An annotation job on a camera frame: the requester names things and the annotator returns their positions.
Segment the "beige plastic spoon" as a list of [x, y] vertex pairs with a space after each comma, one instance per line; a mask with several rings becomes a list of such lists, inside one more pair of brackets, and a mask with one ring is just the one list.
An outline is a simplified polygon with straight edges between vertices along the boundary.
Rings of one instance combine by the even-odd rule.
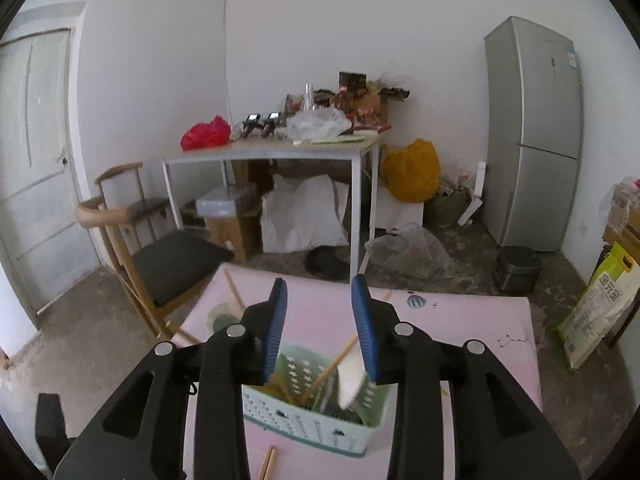
[[356, 401], [368, 378], [359, 344], [354, 344], [337, 364], [337, 377], [337, 404], [341, 410], [347, 410]]

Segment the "white plastic rice spoon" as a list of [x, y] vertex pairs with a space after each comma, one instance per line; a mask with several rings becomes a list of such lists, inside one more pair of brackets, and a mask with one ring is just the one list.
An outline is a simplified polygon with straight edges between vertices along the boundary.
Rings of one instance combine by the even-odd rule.
[[216, 304], [206, 315], [206, 330], [209, 335], [226, 330], [230, 325], [238, 324], [244, 308], [236, 302], [225, 301]]

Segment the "grey metal ladle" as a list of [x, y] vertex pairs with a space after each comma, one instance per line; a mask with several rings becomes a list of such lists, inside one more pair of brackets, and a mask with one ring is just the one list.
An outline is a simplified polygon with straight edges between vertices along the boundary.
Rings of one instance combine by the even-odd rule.
[[336, 383], [336, 376], [334, 374], [329, 374], [322, 385], [318, 389], [317, 395], [314, 398], [314, 403], [312, 404], [312, 410], [316, 413], [324, 413], [326, 408], [331, 403], [333, 399], [333, 393]]

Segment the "mint green utensil holder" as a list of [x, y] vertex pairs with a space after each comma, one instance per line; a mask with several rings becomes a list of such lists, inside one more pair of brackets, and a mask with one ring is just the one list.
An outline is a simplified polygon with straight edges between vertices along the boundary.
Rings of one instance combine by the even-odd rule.
[[311, 350], [285, 344], [274, 377], [275, 387], [244, 386], [243, 412], [250, 422], [291, 440], [349, 457], [362, 457], [386, 419], [390, 387], [367, 379], [346, 410], [337, 405], [337, 376], [330, 378], [306, 401], [303, 393], [330, 360]]

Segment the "wooden chair black seat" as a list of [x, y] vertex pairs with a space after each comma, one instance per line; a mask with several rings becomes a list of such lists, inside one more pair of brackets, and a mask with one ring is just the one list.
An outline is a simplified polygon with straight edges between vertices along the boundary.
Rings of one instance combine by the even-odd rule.
[[183, 230], [173, 230], [133, 252], [122, 235], [130, 226], [131, 209], [107, 208], [100, 196], [79, 203], [75, 214], [84, 229], [100, 232], [134, 310], [158, 339], [175, 335], [167, 325], [168, 316], [201, 295], [218, 268], [233, 260], [230, 250]]

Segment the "pink patterned tablecloth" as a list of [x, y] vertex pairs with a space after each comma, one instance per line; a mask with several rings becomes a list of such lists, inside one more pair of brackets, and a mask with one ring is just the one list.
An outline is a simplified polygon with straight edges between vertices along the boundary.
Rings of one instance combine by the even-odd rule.
[[[270, 272], [225, 264], [210, 280], [203, 295], [180, 328], [200, 341], [209, 337], [206, 315], [216, 304], [234, 302], [224, 277], [232, 275], [244, 304], [258, 304], [269, 297], [274, 279]], [[356, 334], [350, 305], [350, 287], [310, 278], [285, 277], [288, 312], [282, 341], [333, 358]], [[387, 299], [399, 318], [437, 341], [460, 346], [469, 339], [484, 341], [536, 404], [541, 404], [537, 351], [527, 299], [497, 296], [465, 296], [427, 292], [419, 309], [408, 304], [402, 289], [374, 288], [372, 297]], [[258, 474], [271, 445], [278, 450], [274, 478], [277, 479], [383, 479], [390, 459], [394, 416], [371, 439], [361, 458], [346, 457], [290, 440], [251, 422], [245, 426], [250, 473]]]

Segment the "white door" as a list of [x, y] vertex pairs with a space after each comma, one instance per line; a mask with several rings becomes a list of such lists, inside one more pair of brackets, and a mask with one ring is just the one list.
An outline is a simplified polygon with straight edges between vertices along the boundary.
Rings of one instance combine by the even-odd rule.
[[1, 241], [30, 314], [100, 264], [75, 214], [69, 60], [67, 29], [1, 47]]

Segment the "rice bag white yellow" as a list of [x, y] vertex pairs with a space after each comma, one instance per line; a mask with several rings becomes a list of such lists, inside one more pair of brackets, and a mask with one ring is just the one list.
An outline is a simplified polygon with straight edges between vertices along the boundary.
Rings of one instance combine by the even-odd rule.
[[558, 334], [571, 370], [578, 370], [631, 305], [639, 290], [639, 265], [614, 243]]

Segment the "white sack under table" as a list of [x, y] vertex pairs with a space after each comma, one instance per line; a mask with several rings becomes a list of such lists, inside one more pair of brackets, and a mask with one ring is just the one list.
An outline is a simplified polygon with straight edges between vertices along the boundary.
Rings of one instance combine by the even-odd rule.
[[266, 254], [306, 252], [319, 246], [347, 246], [343, 226], [349, 185], [327, 174], [293, 179], [275, 174], [262, 196], [262, 250]]

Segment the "yellow plastic bag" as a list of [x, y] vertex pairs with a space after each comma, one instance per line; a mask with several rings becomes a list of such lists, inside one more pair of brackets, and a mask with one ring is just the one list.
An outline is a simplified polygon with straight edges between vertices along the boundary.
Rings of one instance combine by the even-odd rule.
[[440, 163], [434, 144], [416, 139], [381, 162], [381, 177], [391, 196], [405, 203], [425, 203], [439, 190]]

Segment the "cardboard box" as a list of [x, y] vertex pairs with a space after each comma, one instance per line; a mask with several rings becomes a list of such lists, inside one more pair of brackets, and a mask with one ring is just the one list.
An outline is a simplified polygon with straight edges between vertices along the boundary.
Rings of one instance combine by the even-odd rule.
[[639, 249], [639, 204], [612, 203], [603, 239], [610, 245], [620, 243], [628, 252]]

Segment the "white side table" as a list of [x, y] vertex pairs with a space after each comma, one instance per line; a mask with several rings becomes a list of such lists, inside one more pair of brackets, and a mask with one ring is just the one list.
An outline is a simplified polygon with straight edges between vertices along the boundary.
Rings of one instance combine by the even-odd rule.
[[376, 206], [378, 206], [378, 168], [380, 168], [380, 153], [385, 129], [361, 130], [359, 134], [363, 136], [362, 140], [346, 143], [294, 143], [273, 138], [247, 139], [218, 146], [218, 148], [182, 152], [177, 157], [164, 158], [162, 160], [163, 175], [176, 227], [179, 230], [184, 229], [170, 173], [170, 168], [174, 165], [220, 162], [222, 182], [227, 185], [226, 162], [263, 159], [337, 160], [338, 162], [344, 160], [350, 162], [350, 194], [352, 194], [350, 196], [352, 210], [350, 211], [349, 278], [363, 274], [369, 263], [369, 256], [361, 255], [360, 252], [363, 159], [367, 155], [371, 156], [369, 240], [373, 240]]

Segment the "red plastic bag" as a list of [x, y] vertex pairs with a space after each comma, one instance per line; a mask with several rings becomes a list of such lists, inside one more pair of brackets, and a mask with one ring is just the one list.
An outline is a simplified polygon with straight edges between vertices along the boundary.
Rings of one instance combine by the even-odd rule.
[[199, 122], [191, 127], [181, 138], [180, 148], [184, 152], [219, 148], [229, 143], [231, 126], [221, 116], [215, 116], [210, 122]]

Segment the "silver refrigerator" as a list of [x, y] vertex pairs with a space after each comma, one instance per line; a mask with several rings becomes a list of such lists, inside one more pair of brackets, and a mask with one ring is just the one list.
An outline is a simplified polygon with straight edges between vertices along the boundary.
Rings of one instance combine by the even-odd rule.
[[573, 41], [510, 16], [485, 38], [489, 134], [482, 219], [500, 246], [560, 249], [582, 154]]

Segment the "clear plastic bag on table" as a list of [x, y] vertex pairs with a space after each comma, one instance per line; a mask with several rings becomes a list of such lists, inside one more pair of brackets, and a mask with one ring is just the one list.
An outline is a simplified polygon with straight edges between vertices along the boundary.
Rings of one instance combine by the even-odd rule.
[[352, 128], [352, 121], [335, 107], [301, 110], [286, 120], [285, 135], [292, 141], [332, 139]]

